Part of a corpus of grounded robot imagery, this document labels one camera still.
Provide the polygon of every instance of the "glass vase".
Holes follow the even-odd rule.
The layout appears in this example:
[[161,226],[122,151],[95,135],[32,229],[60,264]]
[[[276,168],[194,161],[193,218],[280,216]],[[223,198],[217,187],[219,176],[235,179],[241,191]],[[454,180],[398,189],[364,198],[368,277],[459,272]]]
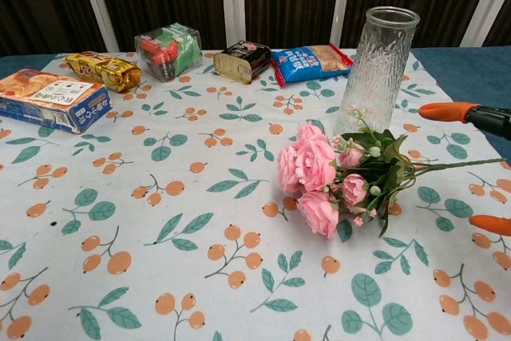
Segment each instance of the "glass vase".
[[356,119],[347,114],[352,105],[364,110],[364,120],[373,129],[389,128],[419,20],[415,12],[397,7],[380,6],[366,12],[335,134],[359,130]]

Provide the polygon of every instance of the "tablecloth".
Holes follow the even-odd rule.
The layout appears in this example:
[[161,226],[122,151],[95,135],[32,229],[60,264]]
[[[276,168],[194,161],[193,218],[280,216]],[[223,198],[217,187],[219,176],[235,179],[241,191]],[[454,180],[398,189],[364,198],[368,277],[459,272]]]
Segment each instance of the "tablecloth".
[[[61,57],[45,70],[71,75]],[[207,52],[111,93],[79,136],[2,117],[0,339],[509,339],[511,239],[468,223],[509,216],[507,164],[422,176],[382,238],[376,221],[314,235],[279,190],[279,150],[306,121],[331,133],[346,83],[279,89],[268,69],[242,85]],[[417,114],[449,100],[410,55],[404,153],[498,157],[473,126]]]

